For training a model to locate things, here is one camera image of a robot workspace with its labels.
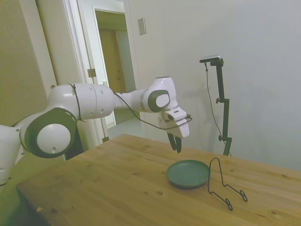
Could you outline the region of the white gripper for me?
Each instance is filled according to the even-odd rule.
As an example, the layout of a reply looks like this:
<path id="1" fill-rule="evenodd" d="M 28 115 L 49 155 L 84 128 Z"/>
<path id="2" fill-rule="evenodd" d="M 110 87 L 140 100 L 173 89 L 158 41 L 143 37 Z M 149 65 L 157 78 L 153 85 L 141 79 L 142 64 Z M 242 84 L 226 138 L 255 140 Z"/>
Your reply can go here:
<path id="1" fill-rule="evenodd" d="M 161 111 L 158 122 L 159 127 L 168 132 L 167 136 L 172 149 L 180 153 L 182 150 L 181 138 L 190 134 L 187 113 L 183 110 Z"/>

